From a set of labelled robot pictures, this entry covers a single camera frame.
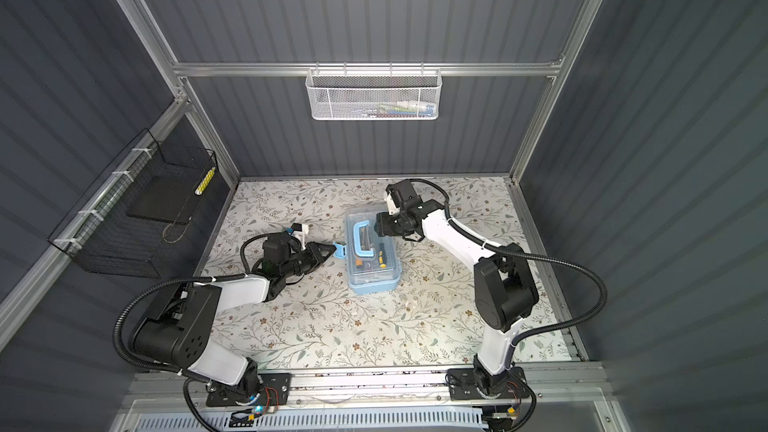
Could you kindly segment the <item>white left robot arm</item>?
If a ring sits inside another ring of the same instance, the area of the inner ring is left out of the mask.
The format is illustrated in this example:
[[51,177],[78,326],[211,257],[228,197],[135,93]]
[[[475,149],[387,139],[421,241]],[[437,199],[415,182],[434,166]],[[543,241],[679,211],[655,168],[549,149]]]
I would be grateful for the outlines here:
[[309,241],[307,232],[306,225],[295,223],[246,239],[240,247],[240,274],[173,278],[142,291],[115,323],[116,352],[136,367],[248,397],[258,394],[258,366],[218,343],[213,322],[221,312],[276,299],[334,256],[336,245]]

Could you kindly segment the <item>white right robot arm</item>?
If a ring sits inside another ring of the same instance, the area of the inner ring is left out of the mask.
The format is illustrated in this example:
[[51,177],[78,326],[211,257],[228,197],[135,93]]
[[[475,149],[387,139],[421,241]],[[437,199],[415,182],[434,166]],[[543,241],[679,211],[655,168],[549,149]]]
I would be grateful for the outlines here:
[[501,246],[476,235],[452,216],[447,192],[438,190],[442,202],[425,200],[415,182],[406,179],[386,187],[387,210],[377,214],[374,230],[411,242],[428,239],[470,270],[475,307],[484,322],[473,380],[480,395],[497,396],[512,380],[516,340],[539,301],[532,272],[526,260],[509,255],[522,251],[517,244]]

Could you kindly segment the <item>blue plastic tool box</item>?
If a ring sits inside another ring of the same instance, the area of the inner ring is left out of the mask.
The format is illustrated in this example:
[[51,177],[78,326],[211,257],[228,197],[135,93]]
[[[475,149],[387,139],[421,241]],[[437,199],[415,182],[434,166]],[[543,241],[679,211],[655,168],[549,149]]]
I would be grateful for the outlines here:
[[[381,237],[374,230],[377,214],[386,210],[384,202],[376,202],[350,208],[344,216],[346,241],[343,252],[337,256],[344,256],[348,286],[358,295],[392,291],[402,276],[393,238]],[[378,262],[380,242],[384,243],[387,253],[388,263],[384,269]]]

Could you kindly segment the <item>yellow black screwdriver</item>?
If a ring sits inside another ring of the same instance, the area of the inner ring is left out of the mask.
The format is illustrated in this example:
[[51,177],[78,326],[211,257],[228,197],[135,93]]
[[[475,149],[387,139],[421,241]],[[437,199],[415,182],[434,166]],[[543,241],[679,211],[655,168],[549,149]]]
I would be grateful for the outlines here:
[[380,268],[384,269],[387,267],[387,253],[383,242],[378,244],[378,262]]

